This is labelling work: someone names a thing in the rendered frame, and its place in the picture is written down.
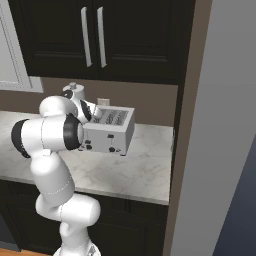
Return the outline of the dark lower cupboard front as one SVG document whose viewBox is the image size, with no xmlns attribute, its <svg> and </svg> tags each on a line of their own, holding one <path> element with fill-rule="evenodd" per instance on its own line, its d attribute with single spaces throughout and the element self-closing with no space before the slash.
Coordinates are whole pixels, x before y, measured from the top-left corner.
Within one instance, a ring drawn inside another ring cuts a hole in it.
<svg viewBox="0 0 256 256">
<path fill-rule="evenodd" d="M 0 214 L 21 249 L 52 255 L 61 245 L 60 224 L 36 213 L 32 184 L 0 180 Z M 102 195 L 97 223 L 88 228 L 101 256 L 162 256 L 168 207 Z"/>
</svg>

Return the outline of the white panelled cupboard door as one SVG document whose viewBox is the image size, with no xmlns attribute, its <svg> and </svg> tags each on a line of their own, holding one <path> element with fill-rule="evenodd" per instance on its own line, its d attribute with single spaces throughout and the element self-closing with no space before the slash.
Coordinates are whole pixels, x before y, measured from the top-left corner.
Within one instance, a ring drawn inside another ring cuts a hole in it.
<svg viewBox="0 0 256 256">
<path fill-rule="evenodd" d="M 8 0 L 0 0 L 0 91 L 43 93 L 40 77 L 29 76 Z"/>
</svg>

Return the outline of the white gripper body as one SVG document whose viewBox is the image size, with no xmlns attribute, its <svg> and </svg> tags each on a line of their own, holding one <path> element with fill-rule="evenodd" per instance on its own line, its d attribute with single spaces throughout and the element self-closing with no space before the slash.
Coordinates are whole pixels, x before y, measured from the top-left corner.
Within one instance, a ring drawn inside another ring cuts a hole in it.
<svg viewBox="0 0 256 256">
<path fill-rule="evenodd" d="M 96 104 L 90 103 L 89 109 L 91 113 L 91 120 L 100 120 L 102 118 L 102 111 Z"/>
</svg>

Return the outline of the silver two-slot toaster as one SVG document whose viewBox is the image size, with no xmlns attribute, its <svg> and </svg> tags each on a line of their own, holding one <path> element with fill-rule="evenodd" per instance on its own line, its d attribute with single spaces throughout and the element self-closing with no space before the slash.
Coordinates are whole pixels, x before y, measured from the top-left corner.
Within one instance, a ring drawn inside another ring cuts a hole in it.
<svg viewBox="0 0 256 256">
<path fill-rule="evenodd" d="M 100 120 L 84 125 L 84 139 L 79 150 L 113 153 L 125 156 L 135 129 L 135 109 L 117 106 L 99 106 Z"/>
</svg>

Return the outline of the dark upper cupboard door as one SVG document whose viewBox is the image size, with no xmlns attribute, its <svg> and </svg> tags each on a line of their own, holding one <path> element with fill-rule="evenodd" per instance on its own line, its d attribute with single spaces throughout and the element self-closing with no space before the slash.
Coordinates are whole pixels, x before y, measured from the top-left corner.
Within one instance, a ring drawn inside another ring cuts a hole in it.
<svg viewBox="0 0 256 256">
<path fill-rule="evenodd" d="M 98 78 L 92 0 L 8 0 L 27 73 Z M 87 7 L 92 66 L 86 66 L 81 8 Z"/>
<path fill-rule="evenodd" d="M 93 0 L 98 39 L 97 9 L 103 6 L 107 66 L 99 78 L 178 85 L 196 0 Z"/>
</svg>

